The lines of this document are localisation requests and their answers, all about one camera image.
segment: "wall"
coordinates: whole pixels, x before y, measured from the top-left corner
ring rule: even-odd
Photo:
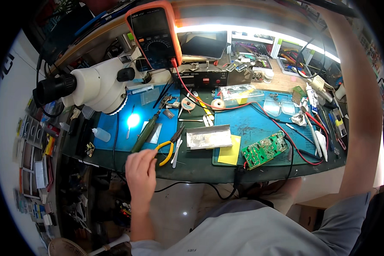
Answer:
[[[13,189],[19,188],[18,165],[11,161],[13,143],[19,118],[24,118],[25,107],[36,87],[36,65],[38,53],[21,31],[9,52],[6,72],[0,81],[0,186],[15,224],[21,235],[38,255],[42,247],[35,223],[30,215],[17,211]],[[39,80],[44,79],[41,71]]]

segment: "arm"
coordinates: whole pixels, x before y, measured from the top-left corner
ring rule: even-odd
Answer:
[[[339,198],[369,192],[380,150],[383,111],[374,71],[343,15],[314,6],[327,24],[341,60],[349,115],[348,155]]]
[[[154,240],[149,203],[156,186],[157,151],[143,150],[128,156],[125,177],[131,192],[131,241]]]

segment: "power supply board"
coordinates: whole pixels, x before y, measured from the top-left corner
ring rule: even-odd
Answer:
[[[252,145],[242,148],[249,170],[261,166],[267,161],[288,149],[283,131],[262,139]]]

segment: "workbench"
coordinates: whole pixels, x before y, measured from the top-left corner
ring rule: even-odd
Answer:
[[[268,91],[278,91],[291,93],[291,88],[299,85],[305,90],[305,81],[302,78],[285,75],[279,69],[276,60],[271,60],[273,72],[275,73],[274,78],[270,84],[256,83],[254,84],[259,89]],[[211,103],[211,90],[212,89],[199,89],[199,95],[206,103]],[[92,120],[94,121],[93,127],[97,127],[98,120],[101,113],[96,112]],[[202,108],[196,107],[191,114],[187,111],[183,111],[179,118],[182,119],[201,119],[205,115]],[[78,131],[81,130],[83,124],[83,116],[80,115],[80,126]],[[348,129],[347,119],[344,119],[346,127]],[[185,128],[201,127],[202,123],[199,122],[184,122]],[[182,133],[182,137],[186,138],[186,131]],[[124,135],[119,135],[118,139],[125,139]],[[112,150],[100,150],[95,149],[92,157],[81,157],[75,154],[79,136],[74,137],[68,136],[64,142],[63,154],[87,162],[93,165],[102,166],[108,169],[114,169],[113,163],[113,151]],[[90,141],[94,141],[94,135],[91,134]],[[333,141],[334,146],[340,149],[340,159],[337,159],[334,152],[328,151],[328,162],[323,162],[318,166],[310,164],[293,165],[293,169],[290,175],[292,177],[300,177],[305,175],[311,175],[327,170],[331,170],[346,163],[346,152],[343,151],[337,141]],[[124,164],[129,155],[129,152],[115,151],[115,165],[118,171],[125,171]],[[163,161],[165,156],[158,154],[158,163]],[[182,143],[179,149],[178,163],[176,168],[172,168],[172,165],[167,163],[162,167],[156,168],[156,177],[162,179],[171,179],[178,181],[189,181],[189,182],[210,182],[210,183],[230,183],[233,182],[234,167],[221,167],[212,165],[212,150],[186,150],[186,143]],[[289,172],[289,166],[262,166],[260,169],[254,169],[248,171],[243,177],[243,182],[264,182],[271,180],[285,179]]]

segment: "white fan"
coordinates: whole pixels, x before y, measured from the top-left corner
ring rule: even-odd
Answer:
[[[86,253],[86,251],[84,251],[78,244],[71,240],[65,238],[55,238],[51,240],[48,245],[48,254],[49,256],[94,256],[100,252],[108,251],[112,247],[123,242],[129,242],[129,236],[127,234],[123,234],[114,242],[106,244],[98,250]]]

